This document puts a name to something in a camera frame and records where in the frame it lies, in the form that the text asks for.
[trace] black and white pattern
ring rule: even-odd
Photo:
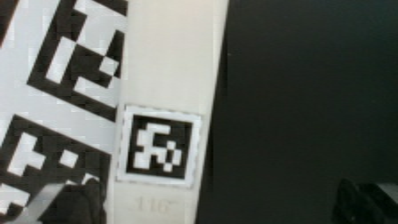
[[[190,186],[201,117],[126,107],[117,167],[119,181]]]
[[[124,0],[3,4],[0,223],[48,184],[106,186],[126,30]]]
[[[9,216],[19,214],[48,183],[83,184],[94,177],[106,184],[110,155],[19,116],[0,158],[0,213]]]
[[[112,121],[124,27],[92,0],[62,0],[28,78],[32,87]]]

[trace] black object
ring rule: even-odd
[[[341,177],[398,181],[398,1],[229,2],[197,224],[330,224]]]
[[[105,188],[90,179],[85,185],[67,185],[39,218],[43,224],[105,224]]]
[[[336,224],[398,223],[398,186],[393,184],[355,184],[341,180],[332,212]]]

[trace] white surface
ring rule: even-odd
[[[119,112],[133,104],[197,114],[202,129],[192,188],[121,183],[110,178],[110,224],[194,224],[226,9],[227,0],[130,1]],[[121,114],[117,125],[121,139]]]

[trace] black background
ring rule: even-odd
[[[398,1],[234,0],[197,224],[330,223],[398,183]]]

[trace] white border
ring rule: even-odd
[[[186,170],[185,179],[172,177],[156,177],[153,175],[126,173],[126,157],[130,148],[130,136],[131,136],[131,126],[135,115],[149,116],[153,118],[163,118],[176,121],[192,123],[192,135],[190,135],[190,146],[188,146],[188,158],[186,158]],[[202,119],[199,115],[172,112],[169,110],[154,109],[149,107],[138,107],[128,105],[122,114],[122,137],[121,137],[121,154],[117,159],[117,181],[142,182],[147,184],[160,184],[178,187],[190,187],[194,184],[194,170],[195,170],[195,158],[197,158],[197,148],[199,148],[199,132],[201,132]]]

